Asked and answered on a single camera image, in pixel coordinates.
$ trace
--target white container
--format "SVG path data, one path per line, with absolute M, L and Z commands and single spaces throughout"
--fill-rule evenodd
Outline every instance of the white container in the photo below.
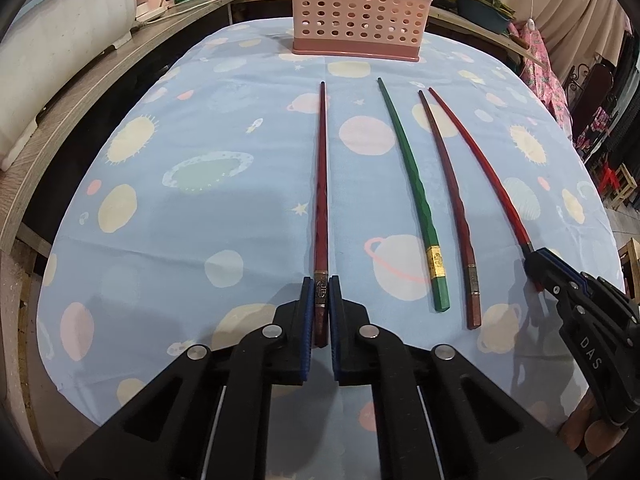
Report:
M 108 46 L 130 40 L 136 0 L 31 0 L 0 43 L 0 169 L 36 129 L 36 115 Z

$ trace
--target light blue tablecloth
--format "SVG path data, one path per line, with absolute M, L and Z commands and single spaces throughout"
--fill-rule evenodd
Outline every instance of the light blue tablecloth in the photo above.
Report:
M 425 34 L 420 62 L 302 57 L 292 20 L 224 28 L 136 104 L 98 154 L 62 222 L 38 308 L 60 392 L 104 422 L 190 342 L 221 348 L 270 321 L 312 272 L 319 83 L 328 91 L 331 273 L 345 298 L 406 343 L 447 342 L 549 427 L 586 384 L 554 302 L 527 282 L 501 206 L 436 110 L 478 261 L 483 325 L 465 329 L 449 196 L 417 91 L 433 86 L 468 127 L 536 248 L 622 286 L 590 178 L 535 96 L 493 57 Z M 452 307 L 434 311 L 401 154 L 376 83 L 396 105 L 433 211 Z M 368 388 L 338 389 L 329 349 L 310 381 L 276 388 L 273 478 L 377 478 Z

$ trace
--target green planet print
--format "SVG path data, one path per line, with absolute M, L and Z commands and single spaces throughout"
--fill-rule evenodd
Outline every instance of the green planet print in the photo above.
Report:
M 216 188 L 226 179 L 246 170 L 254 161 L 241 152 L 212 152 L 176 164 L 164 174 L 162 184 L 197 194 Z

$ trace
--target pink basket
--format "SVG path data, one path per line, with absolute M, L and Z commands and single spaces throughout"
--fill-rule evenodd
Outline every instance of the pink basket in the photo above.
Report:
M 293 0 L 293 52 L 418 61 L 432 0 Z

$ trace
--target pink floral fabric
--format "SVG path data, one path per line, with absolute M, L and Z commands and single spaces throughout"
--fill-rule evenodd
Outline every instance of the pink floral fabric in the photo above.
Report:
M 562 83 L 551 70 L 549 55 L 540 32 L 537 29 L 531 32 L 526 22 L 518 23 L 517 25 L 510 23 L 509 32 L 529 43 L 529 52 L 543 65 L 539 66 L 533 61 L 525 59 L 520 79 L 542 101 L 549 113 L 564 130 L 566 136 L 571 139 L 571 114 L 569 113 L 566 95 L 562 89 Z

